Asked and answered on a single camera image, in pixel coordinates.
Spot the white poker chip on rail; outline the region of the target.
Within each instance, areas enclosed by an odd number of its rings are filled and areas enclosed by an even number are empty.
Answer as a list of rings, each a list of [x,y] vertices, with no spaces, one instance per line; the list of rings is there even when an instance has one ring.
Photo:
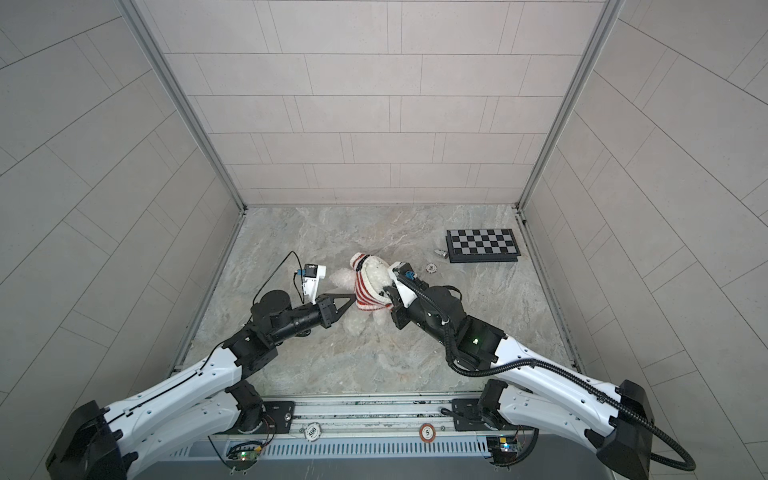
[[[318,422],[308,424],[304,428],[304,436],[308,442],[316,442],[322,435],[322,427]]]

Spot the right circuit board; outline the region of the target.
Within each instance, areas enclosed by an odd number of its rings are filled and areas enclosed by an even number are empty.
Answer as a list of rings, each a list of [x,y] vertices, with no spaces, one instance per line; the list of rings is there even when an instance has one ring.
[[[497,467],[510,467],[520,458],[520,444],[516,439],[506,437],[487,437],[486,444],[490,454],[490,463]]]

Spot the black white chessboard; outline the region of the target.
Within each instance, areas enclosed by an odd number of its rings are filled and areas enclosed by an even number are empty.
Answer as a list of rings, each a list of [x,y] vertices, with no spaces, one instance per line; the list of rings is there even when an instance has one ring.
[[[451,263],[517,262],[520,256],[511,229],[447,230],[446,246]]]

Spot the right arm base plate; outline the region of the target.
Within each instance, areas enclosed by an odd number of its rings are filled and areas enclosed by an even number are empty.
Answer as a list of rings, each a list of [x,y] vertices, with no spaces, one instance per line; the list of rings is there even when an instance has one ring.
[[[500,431],[515,432],[533,430],[527,425],[507,422],[497,411],[480,405],[478,398],[456,398],[449,408],[442,407],[440,414],[449,417],[459,432]]]

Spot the red white striped sweater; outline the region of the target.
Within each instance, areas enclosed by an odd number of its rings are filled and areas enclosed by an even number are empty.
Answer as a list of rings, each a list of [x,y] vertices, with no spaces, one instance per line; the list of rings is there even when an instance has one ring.
[[[392,301],[385,292],[392,283],[390,265],[378,256],[359,252],[350,260],[350,266],[355,276],[357,307],[365,312],[390,310]]]

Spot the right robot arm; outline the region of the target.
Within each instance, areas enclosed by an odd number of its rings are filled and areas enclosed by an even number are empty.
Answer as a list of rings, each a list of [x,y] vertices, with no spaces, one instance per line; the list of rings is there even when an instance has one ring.
[[[383,293],[398,328],[415,324],[444,346],[454,372],[485,379],[478,405],[486,425],[556,433],[625,478],[649,477],[656,425],[640,385],[614,385],[550,361],[467,314],[450,287],[399,279]]]

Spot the red poker chip on rail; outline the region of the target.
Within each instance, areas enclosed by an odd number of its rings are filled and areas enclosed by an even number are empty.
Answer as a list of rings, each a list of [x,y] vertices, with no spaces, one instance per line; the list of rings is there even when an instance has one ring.
[[[435,427],[430,423],[424,423],[419,428],[419,438],[426,444],[431,444],[436,438]]]

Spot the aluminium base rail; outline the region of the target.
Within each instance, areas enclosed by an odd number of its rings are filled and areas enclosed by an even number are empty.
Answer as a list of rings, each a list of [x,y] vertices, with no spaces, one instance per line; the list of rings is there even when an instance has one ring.
[[[489,387],[483,393],[267,397],[265,402],[294,401],[296,409],[290,432],[277,436],[305,441],[304,428],[313,422],[322,427],[322,435],[316,442],[342,437],[406,437],[421,441],[419,428],[424,423],[435,427],[434,441],[459,434],[505,436],[532,431],[456,431],[453,421],[439,412],[442,407],[449,408],[456,398],[478,398],[480,405],[497,411],[511,424],[527,425],[542,433],[582,443],[588,442],[588,431],[608,436],[618,417],[614,408],[582,396],[578,396],[574,404],[561,406],[512,386]]]

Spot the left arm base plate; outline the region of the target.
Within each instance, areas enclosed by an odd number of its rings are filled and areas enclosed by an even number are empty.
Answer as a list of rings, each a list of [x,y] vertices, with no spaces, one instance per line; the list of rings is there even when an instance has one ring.
[[[258,420],[246,424],[250,430],[244,430],[240,421],[237,421],[233,427],[217,432],[217,435],[288,434],[295,416],[295,409],[294,401],[266,401]]]

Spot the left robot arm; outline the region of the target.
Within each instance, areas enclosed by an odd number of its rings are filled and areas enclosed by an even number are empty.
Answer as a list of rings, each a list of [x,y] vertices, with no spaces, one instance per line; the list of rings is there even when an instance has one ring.
[[[132,479],[163,456],[202,437],[260,427],[274,432],[248,379],[284,341],[329,328],[355,304],[353,294],[322,294],[298,307],[283,290],[266,293],[251,317],[203,360],[101,407],[90,401],[65,423],[45,466],[53,479]]]

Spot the white teddy bear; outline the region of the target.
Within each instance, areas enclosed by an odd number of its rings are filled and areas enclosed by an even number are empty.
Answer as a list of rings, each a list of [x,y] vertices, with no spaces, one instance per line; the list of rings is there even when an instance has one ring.
[[[382,327],[389,322],[399,327],[395,301],[387,292],[394,285],[390,273],[390,265],[383,259],[359,252],[352,256],[348,268],[330,275],[337,289],[356,297],[354,306],[342,316],[346,333],[359,336],[370,323]]]

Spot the circuit board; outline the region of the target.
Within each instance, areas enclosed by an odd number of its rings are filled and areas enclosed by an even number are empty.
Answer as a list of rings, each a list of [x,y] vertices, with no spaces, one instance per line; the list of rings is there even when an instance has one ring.
[[[226,460],[233,464],[235,471],[246,471],[254,466],[264,450],[261,441],[247,441],[231,446],[226,454]]]
[[[516,439],[506,437],[487,437],[486,444],[490,454],[490,463],[497,467],[510,467],[520,458],[520,444]]]

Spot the left circuit board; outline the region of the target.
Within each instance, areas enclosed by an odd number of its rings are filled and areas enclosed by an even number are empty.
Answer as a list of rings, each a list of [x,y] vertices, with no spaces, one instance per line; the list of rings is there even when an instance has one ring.
[[[226,460],[233,464],[235,471],[246,471],[254,466],[264,450],[261,441],[247,441],[231,446],[226,454]]]

